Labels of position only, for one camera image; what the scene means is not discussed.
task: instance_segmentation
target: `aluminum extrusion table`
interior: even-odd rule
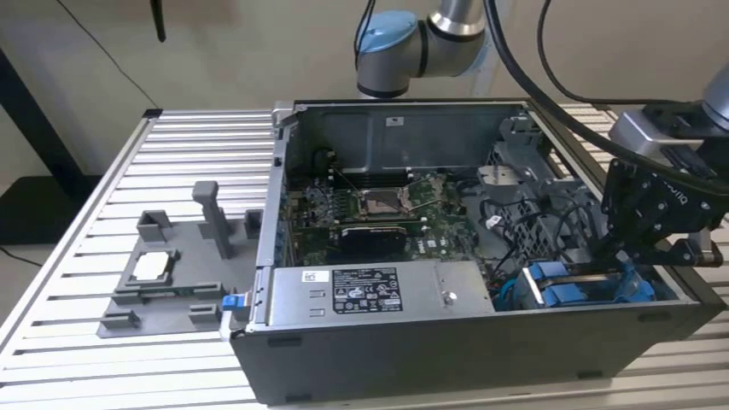
[[[610,112],[579,104],[565,108],[606,135],[615,119]],[[610,155],[583,144],[606,168]],[[270,111],[165,110],[158,119],[141,121],[0,329],[2,410],[262,408],[217,332],[100,339],[96,331],[137,240],[140,212],[164,208],[172,220],[201,220],[200,205],[190,199],[198,179],[221,185],[218,201],[228,216],[261,208],[272,145]],[[729,251],[729,230],[717,230],[714,239]],[[729,302],[729,266],[698,272]],[[655,345],[611,380],[325,407],[718,410],[729,408],[726,403],[729,311],[687,340]]]

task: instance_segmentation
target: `power supply label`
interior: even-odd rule
[[[402,311],[393,267],[333,270],[331,287],[333,311],[338,314]]]

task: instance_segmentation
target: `black cable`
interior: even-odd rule
[[[567,225],[567,228],[569,228],[569,231],[571,232],[571,234],[574,235],[575,233],[579,234],[579,236],[582,237],[582,240],[585,241],[585,243],[587,243],[587,237],[583,235],[583,232],[582,230],[577,230],[577,228],[570,225],[571,222],[569,221],[569,216],[571,215],[571,213],[574,213],[578,209],[582,209],[583,210],[583,213],[586,215],[586,218],[587,218],[587,225],[589,225],[589,228],[590,228],[590,234],[591,234],[591,237],[597,237],[597,227],[594,225],[594,220],[591,219],[591,214],[590,214],[590,210],[586,208],[585,205],[575,205],[574,207],[571,207],[570,209],[567,209],[563,214],[561,215],[559,217],[559,221],[557,222],[557,228],[554,229],[554,233],[553,233],[553,237],[551,237],[551,243],[554,244],[554,254],[563,254],[563,249],[559,248],[559,245],[557,244],[557,237],[559,236],[559,232],[561,232],[561,227],[563,225]]]
[[[20,256],[16,256],[10,253],[10,251],[8,251],[8,249],[5,249],[2,246],[0,246],[0,252],[2,252],[5,255],[8,255],[10,258],[13,258],[14,260],[17,261],[22,261],[25,263],[29,263],[30,265],[36,266],[36,267],[42,267],[42,264],[37,263],[37,262],[33,262],[32,260],[29,259],[25,259]]]
[[[661,175],[667,179],[666,182],[674,182],[679,185],[691,187],[693,190],[699,191],[702,194],[711,196],[711,199],[729,200],[729,189],[722,184],[715,184],[702,179],[698,179],[675,169],[663,166],[658,162],[647,159],[645,156],[635,154],[631,150],[626,149],[617,143],[613,143],[609,139],[603,138],[597,132],[594,132],[585,124],[577,121],[571,115],[559,107],[553,99],[538,88],[537,84],[531,81],[515,59],[513,58],[511,51],[505,41],[503,29],[501,27],[501,21],[498,19],[498,11],[495,0],[482,0],[483,7],[486,9],[486,19],[489,22],[490,37],[493,39],[494,48],[497,49],[498,56],[503,62],[513,80],[519,87],[526,91],[534,103],[541,106],[543,111],[569,129],[574,134],[583,138],[583,140],[593,144],[597,148],[606,151],[614,157],[623,161],[633,163],[635,166],[643,168],[646,171]]]
[[[359,24],[357,25],[357,31],[354,32],[354,43],[351,44],[354,49],[354,69],[357,69],[362,41],[365,41],[366,28],[369,27],[369,21],[371,19],[371,12],[374,11],[375,3],[377,0],[367,0],[366,6],[363,7],[362,18],[359,19]]]
[[[551,66],[549,65],[549,61],[546,60],[546,53],[545,53],[545,20],[546,20],[546,12],[549,11],[549,6],[551,5],[551,0],[545,0],[545,4],[542,5],[542,11],[538,15],[538,23],[537,23],[537,51],[538,51],[538,60],[542,63],[542,68],[545,69],[546,77],[549,77],[549,80],[551,81],[551,84],[559,90],[559,92],[573,100],[581,102],[581,103],[589,103],[589,104],[606,104],[606,105],[642,105],[642,104],[669,104],[669,103],[677,103],[671,100],[661,100],[661,99],[653,99],[653,98],[630,98],[630,99],[617,99],[617,98],[589,98],[578,96],[575,93],[569,91],[565,86],[561,84],[561,82],[557,80],[557,76],[554,75],[554,72],[551,70]]]
[[[106,51],[105,47],[101,45],[101,43],[98,42],[98,40],[96,40],[96,37],[93,37],[93,34],[90,34],[89,30],[86,29],[86,27],[82,26],[81,22],[78,21],[78,19],[76,19],[76,16],[74,14],[70,12],[70,10],[68,9],[66,5],[64,4],[64,2],[61,2],[61,0],[56,0],[56,3],[60,5],[60,7],[62,7],[62,9],[66,11],[68,15],[70,16],[70,18],[73,19],[76,25],[81,28],[81,30],[88,34],[89,38],[93,40],[93,42],[96,43],[96,45],[98,46],[98,48],[101,49],[101,51],[104,51],[104,54],[106,57],[109,57],[109,60],[112,61],[112,64],[116,66],[116,69],[118,70],[118,72],[121,73],[121,75],[129,80],[129,82],[133,84],[133,86],[137,88],[138,92],[141,92],[145,97],[146,97],[146,100],[149,100],[149,103],[153,105],[154,108],[158,108],[160,106],[157,105],[157,103],[154,102],[154,100],[149,97],[149,94],[146,94],[145,90],[141,88],[141,86],[137,84],[137,82],[129,77],[129,75],[124,72],[124,70],[121,69],[121,66],[118,65],[118,62],[116,62],[114,58],[112,57],[112,55],[109,54],[109,52]]]

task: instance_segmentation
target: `black pole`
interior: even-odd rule
[[[160,43],[168,39],[168,34],[164,31],[164,17],[161,16],[161,0],[149,0],[152,6],[152,18],[154,19],[154,30],[157,31],[157,39]]]
[[[1,49],[0,105],[40,156],[68,198],[74,202],[84,202],[92,189],[89,180],[84,177]]]

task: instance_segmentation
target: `motherboard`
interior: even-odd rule
[[[382,179],[391,181],[399,178]],[[294,265],[477,261],[478,234],[447,173],[406,173],[402,186],[337,173],[289,192]]]

